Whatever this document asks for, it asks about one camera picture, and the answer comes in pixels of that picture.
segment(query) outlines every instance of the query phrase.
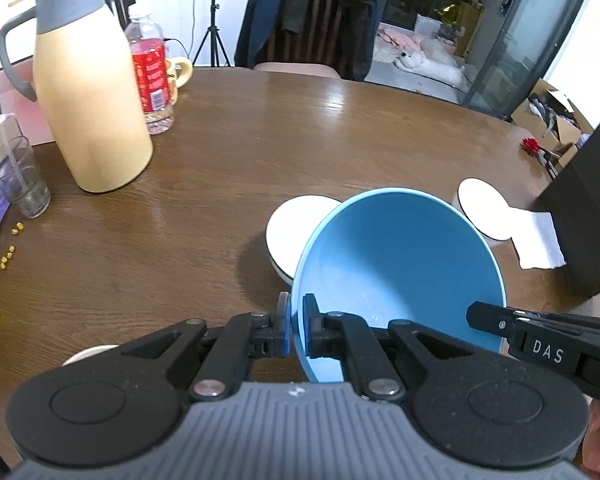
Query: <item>wooden table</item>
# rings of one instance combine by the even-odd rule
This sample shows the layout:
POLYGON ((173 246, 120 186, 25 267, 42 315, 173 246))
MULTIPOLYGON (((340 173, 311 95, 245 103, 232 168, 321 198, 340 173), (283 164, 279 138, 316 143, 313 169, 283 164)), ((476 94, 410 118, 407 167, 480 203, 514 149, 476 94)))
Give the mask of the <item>wooden table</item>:
MULTIPOLYGON (((187 317, 218 325, 273 310, 284 283, 264 229, 300 194, 344 200, 404 186, 448 202, 467 177, 512 206, 549 183, 518 144, 524 130, 479 113, 369 84, 313 76, 196 69, 176 123, 154 137, 149 167, 109 194, 80 190, 54 144, 36 148, 52 193, 48 210, 0 229, 0 452, 17 462, 4 424, 10 393, 74 352, 122 343, 187 317)), ((521 270, 512 243, 494 248, 510 305, 564 310, 579 303, 559 270, 521 270)), ((302 380, 294 358, 260 362, 261 380, 302 380)))

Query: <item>pink chair seat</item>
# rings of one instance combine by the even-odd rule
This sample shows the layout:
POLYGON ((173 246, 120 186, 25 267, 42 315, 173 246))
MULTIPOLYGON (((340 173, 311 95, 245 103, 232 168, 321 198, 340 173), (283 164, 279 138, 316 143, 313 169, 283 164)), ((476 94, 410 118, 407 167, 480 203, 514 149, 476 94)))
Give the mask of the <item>pink chair seat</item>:
POLYGON ((330 66, 313 63, 266 62, 256 65, 253 69, 259 72, 285 72, 288 74, 317 75, 340 79, 338 73, 330 66))

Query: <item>sliding glass door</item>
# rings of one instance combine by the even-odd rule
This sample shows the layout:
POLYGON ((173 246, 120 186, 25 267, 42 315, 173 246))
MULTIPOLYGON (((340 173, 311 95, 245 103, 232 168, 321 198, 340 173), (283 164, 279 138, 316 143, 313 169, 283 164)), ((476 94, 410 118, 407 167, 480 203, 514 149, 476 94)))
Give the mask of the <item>sliding glass door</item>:
POLYGON ((542 77, 583 0, 513 0, 463 105, 508 118, 542 77))

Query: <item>mug handle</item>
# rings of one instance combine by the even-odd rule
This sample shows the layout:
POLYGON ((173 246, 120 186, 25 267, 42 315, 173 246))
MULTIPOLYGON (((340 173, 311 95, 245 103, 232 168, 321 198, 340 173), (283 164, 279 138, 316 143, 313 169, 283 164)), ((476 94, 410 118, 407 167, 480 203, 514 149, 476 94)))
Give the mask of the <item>mug handle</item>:
POLYGON ((188 57, 184 56, 170 57, 169 61, 174 66, 180 66, 180 74, 176 76, 176 88, 181 88, 189 82, 193 75, 193 63, 188 57))
POLYGON ((37 100, 36 91, 33 89, 31 83, 23 81, 18 77, 16 71, 13 69, 11 61, 9 61, 9 55, 7 54, 7 33, 18 25, 22 25, 29 20, 33 20, 36 17, 36 7, 31 7, 29 10, 25 10, 22 14, 18 14, 11 18, 0 28, 0 64, 4 69, 4 75, 14 86, 14 88, 20 92, 29 101, 35 102, 37 100))

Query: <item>gray ribbed panel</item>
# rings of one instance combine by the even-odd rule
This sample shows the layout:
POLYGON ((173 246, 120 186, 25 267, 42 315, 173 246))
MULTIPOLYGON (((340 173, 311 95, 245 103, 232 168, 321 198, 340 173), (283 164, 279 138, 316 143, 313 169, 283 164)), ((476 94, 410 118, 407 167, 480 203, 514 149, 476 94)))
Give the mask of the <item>gray ribbed panel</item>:
POLYGON ((58 470, 24 463, 10 480, 586 480, 567 462, 534 471, 481 469, 425 442, 400 408, 349 383, 245 383, 199 403, 161 446, 123 465, 58 470))

